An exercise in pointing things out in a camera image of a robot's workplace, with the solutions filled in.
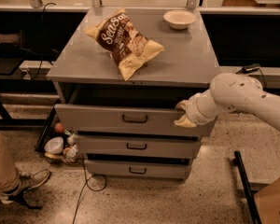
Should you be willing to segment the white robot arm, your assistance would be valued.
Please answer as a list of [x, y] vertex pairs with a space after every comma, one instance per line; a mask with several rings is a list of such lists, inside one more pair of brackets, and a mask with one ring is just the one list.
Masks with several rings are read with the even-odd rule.
[[257, 79], [248, 76], [219, 74], [212, 79], [207, 91], [196, 93], [175, 107], [184, 111], [175, 125], [184, 128], [205, 125], [221, 114], [240, 110], [280, 132], [280, 96], [264, 91]]

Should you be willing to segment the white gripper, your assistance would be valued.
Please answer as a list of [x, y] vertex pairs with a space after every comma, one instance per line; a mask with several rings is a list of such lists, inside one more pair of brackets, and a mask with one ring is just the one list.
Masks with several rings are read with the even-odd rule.
[[210, 92], [196, 93], [188, 100], [182, 100], [175, 105], [176, 109], [185, 110], [180, 119], [174, 124], [183, 128], [194, 128], [214, 120], [217, 116], [218, 106]]

